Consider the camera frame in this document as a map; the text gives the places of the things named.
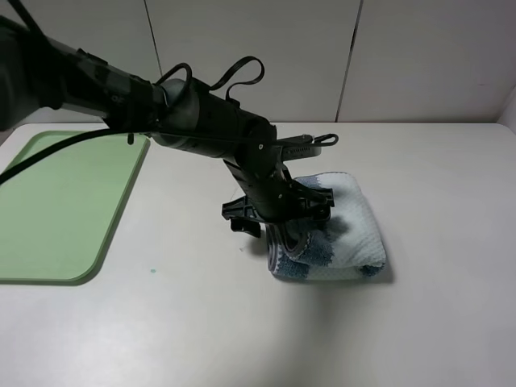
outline towel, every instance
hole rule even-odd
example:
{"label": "towel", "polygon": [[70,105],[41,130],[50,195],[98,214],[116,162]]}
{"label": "towel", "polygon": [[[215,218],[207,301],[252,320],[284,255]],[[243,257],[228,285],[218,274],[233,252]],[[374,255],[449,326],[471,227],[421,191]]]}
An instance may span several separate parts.
{"label": "towel", "polygon": [[298,177],[309,188],[332,188],[335,207],[324,223],[306,219],[287,222],[288,230],[306,231],[298,248],[288,253],[276,228],[267,226],[268,269],[294,280],[337,281],[377,275],[386,254],[377,222],[355,178],[348,173]]}

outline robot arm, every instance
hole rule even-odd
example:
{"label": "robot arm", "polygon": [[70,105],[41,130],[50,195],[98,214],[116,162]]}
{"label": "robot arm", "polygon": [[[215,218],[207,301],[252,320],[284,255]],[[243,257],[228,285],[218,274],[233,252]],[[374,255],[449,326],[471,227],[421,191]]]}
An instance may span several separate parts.
{"label": "robot arm", "polygon": [[[152,84],[81,49],[36,38],[25,27],[0,17],[0,131],[44,106],[97,115],[116,132],[127,133],[129,143],[132,134],[145,133],[160,145],[223,159],[245,193],[223,205],[223,216],[233,231],[260,236],[259,223],[274,225],[283,230],[282,243],[288,247],[295,241],[289,241],[285,222],[329,219],[331,190],[297,183],[284,161],[317,156],[338,137],[278,140],[277,129],[267,119],[240,109],[229,93],[221,99],[210,92],[227,82],[231,70],[210,87],[193,78],[187,64],[180,64],[169,73],[185,69],[185,81],[168,81],[165,74]],[[257,59],[237,62],[233,73],[251,60]],[[247,84],[263,77],[261,65],[262,74]]]}

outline white wall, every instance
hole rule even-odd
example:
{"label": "white wall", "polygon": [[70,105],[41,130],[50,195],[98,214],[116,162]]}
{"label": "white wall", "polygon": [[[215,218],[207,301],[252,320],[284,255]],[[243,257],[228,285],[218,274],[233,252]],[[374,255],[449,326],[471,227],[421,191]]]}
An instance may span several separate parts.
{"label": "white wall", "polygon": [[505,125],[516,133],[516,88],[513,89],[512,93],[507,98],[498,123]]}
{"label": "white wall", "polygon": [[[142,78],[160,76],[143,0],[23,0],[46,35],[82,48],[111,65]],[[5,1],[0,15],[21,23]],[[72,111],[41,109],[26,122],[93,122]]]}
{"label": "white wall", "polygon": [[339,121],[496,121],[514,15],[514,0],[364,0]]}
{"label": "white wall", "polygon": [[[240,57],[258,56],[264,80],[233,89],[243,109],[273,121],[331,122],[359,3],[148,0],[148,8],[164,71],[185,61],[196,77],[214,84]],[[250,65],[235,79],[258,71]]]}

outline white table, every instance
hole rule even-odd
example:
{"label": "white table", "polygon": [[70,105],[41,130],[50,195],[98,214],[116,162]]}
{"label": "white table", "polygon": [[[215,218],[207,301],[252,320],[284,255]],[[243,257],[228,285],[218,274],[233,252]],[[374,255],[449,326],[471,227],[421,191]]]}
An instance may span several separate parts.
{"label": "white table", "polygon": [[[18,129],[0,168],[56,127]],[[237,187],[222,161],[152,144],[91,282],[0,285],[0,385],[514,385],[516,136],[495,124],[280,125],[331,131],[336,147],[290,170],[358,179],[392,273],[274,279],[264,241],[220,216]]]}

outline green tray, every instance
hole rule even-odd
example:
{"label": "green tray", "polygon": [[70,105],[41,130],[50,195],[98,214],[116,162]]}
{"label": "green tray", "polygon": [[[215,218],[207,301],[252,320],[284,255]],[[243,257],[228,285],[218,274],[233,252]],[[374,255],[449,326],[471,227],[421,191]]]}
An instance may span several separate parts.
{"label": "green tray", "polygon": [[[10,163],[79,131],[46,131]],[[102,266],[149,147],[136,135],[88,140],[0,186],[0,282],[79,285]]]}

